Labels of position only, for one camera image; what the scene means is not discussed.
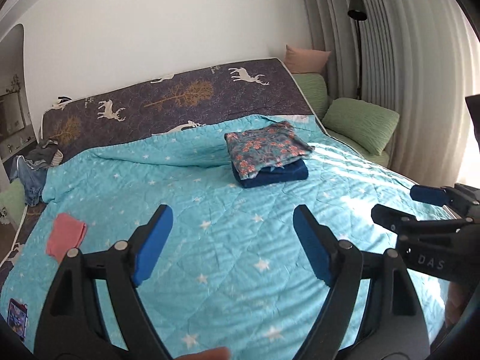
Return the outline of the person's hand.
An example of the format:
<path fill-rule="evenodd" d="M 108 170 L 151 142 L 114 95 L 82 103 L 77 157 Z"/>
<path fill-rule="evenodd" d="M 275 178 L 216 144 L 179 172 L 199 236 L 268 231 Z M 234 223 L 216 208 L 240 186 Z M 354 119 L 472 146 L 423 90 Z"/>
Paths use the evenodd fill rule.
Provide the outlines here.
<path fill-rule="evenodd" d="M 176 360 L 230 360 L 231 352 L 227 347 L 218 347 L 179 356 Z"/>

